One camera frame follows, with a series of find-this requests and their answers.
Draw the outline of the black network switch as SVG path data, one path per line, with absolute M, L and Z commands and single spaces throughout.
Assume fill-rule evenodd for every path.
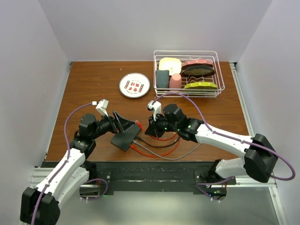
M 110 140 L 110 143 L 126 152 L 140 131 L 141 128 L 137 124 L 134 124 L 123 133 L 115 134 Z

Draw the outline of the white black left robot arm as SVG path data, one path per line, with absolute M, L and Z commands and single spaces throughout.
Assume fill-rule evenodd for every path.
M 22 194 L 20 220 L 32 225 L 54 225 L 60 216 L 58 193 L 61 191 L 71 175 L 82 165 L 93 152 L 95 139 L 111 132 L 126 134 L 140 127 L 130 120 L 114 116 L 103 115 L 96 120 L 93 114 L 81 117 L 78 135 L 72 142 L 67 143 L 67 151 L 63 159 L 53 171 L 35 188 L 26 188 Z

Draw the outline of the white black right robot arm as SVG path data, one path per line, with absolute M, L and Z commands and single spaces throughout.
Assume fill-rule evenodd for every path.
M 269 181 L 278 157 L 264 135 L 238 135 L 205 125 L 202 120 L 188 118 L 176 104 L 162 108 L 159 102 L 150 101 L 147 109 L 153 115 L 149 117 L 146 135 L 160 138 L 165 132 L 175 132 L 186 141 L 212 145 L 237 156 L 214 163 L 209 171 L 212 183 L 220 184 L 229 177 L 243 175 L 261 183 Z

